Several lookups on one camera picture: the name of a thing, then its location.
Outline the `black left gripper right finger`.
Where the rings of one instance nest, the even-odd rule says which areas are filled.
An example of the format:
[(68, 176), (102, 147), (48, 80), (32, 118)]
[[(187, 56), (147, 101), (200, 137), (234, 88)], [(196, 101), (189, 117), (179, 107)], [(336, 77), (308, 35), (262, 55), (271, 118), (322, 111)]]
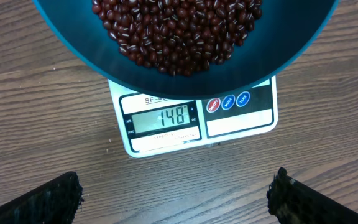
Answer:
[(358, 213), (287, 175), (279, 168), (267, 191), (269, 214), (283, 224), (353, 224)]

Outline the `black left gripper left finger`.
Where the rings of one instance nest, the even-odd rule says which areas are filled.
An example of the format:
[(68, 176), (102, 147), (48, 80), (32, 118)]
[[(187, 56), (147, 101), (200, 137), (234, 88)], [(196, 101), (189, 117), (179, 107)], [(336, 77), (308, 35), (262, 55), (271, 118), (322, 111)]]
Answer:
[(0, 223), (72, 223), (83, 202), (76, 172), (67, 172), (0, 206)]

